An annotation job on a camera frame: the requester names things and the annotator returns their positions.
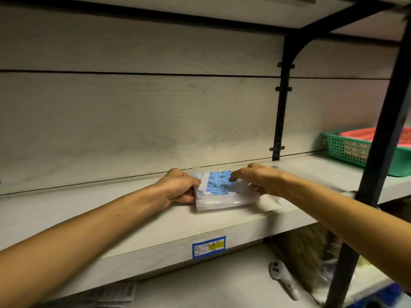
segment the shelf support beam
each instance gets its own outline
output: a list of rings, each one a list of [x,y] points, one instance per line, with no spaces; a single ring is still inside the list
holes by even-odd
[[[273,152],[273,161],[280,159],[280,151],[284,149],[281,145],[281,140],[284,128],[287,94],[291,90],[289,87],[290,70],[293,68],[295,57],[312,40],[391,7],[393,7],[393,4],[377,0],[360,1],[285,36],[282,61],[281,64],[278,65],[281,67],[281,82],[277,88],[280,94],[278,97],[274,145],[270,148],[270,151]]]
[[[411,105],[411,22],[408,21],[355,199],[377,207]],[[359,255],[343,243],[325,308],[342,307]]]

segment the shelf label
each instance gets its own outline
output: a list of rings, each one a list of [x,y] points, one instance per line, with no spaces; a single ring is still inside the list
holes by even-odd
[[[193,243],[193,259],[209,256],[226,249],[226,237],[215,238],[200,243]]]

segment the green plastic basket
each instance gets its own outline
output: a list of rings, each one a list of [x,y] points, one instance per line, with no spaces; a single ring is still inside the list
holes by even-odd
[[[357,166],[365,167],[371,142],[363,139],[339,136],[341,132],[325,132],[327,137],[328,155]],[[388,171],[390,176],[411,175],[411,148],[397,147]]]

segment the red plastic basket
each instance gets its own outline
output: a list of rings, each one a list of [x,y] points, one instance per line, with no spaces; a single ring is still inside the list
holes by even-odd
[[[350,130],[340,133],[340,136],[369,140],[372,142],[375,134],[375,127],[360,130]],[[411,147],[411,127],[404,127],[399,138],[398,146]]]

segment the clear plastic bag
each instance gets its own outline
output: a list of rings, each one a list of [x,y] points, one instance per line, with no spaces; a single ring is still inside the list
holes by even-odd
[[[190,175],[202,181],[200,187],[194,188],[196,207],[199,212],[238,207],[259,201],[258,191],[242,179],[224,185],[228,181],[229,174],[231,174],[230,171],[201,172],[198,169],[191,170]],[[218,179],[215,177],[221,176],[221,181],[212,180],[210,175],[214,176],[213,179]]]

